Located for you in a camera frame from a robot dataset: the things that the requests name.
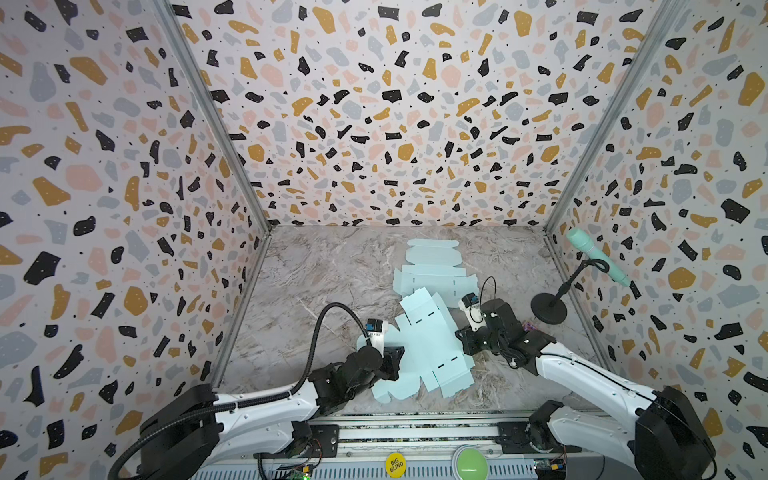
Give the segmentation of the mint paper box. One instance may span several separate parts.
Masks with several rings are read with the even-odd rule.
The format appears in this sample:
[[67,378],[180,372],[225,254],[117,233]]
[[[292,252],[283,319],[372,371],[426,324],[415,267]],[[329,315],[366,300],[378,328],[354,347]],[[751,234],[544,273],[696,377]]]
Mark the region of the mint paper box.
[[439,389],[445,398],[473,385],[474,360],[465,355],[456,338],[457,325],[445,302],[425,288],[404,297],[403,313],[389,323],[385,347],[403,347],[399,379],[380,380],[372,387],[380,403],[405,400],[424,387]]

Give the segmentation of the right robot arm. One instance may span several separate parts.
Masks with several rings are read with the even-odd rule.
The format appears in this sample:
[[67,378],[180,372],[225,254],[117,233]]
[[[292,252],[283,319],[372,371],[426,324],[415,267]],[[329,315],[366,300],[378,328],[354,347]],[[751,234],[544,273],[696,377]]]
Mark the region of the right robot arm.
[[644,479],[712,479],[716,450],[688,397],[654,390],[590,362],[537,329],[527,330],[501,299],[458,302],[468,325],[456,331],[465,354],[501,357],[512,369],[555,382],[600,409],[593,415],[549,400],[518,440],[541,453],[586,449],[634,468]]

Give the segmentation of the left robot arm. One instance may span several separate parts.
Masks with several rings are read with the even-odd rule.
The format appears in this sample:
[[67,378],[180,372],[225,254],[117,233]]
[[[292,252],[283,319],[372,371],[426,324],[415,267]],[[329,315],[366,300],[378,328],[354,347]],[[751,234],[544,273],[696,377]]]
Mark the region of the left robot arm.
[[226,395],[193,387],[140,427],[151,439],[139,450],[141,479],[189,479],[204,466],[242,455],[297,456],[312,439],[309,421],[341,410],[380,381],[397,380],[405,348],[364,345],[343,362],[289,386]]

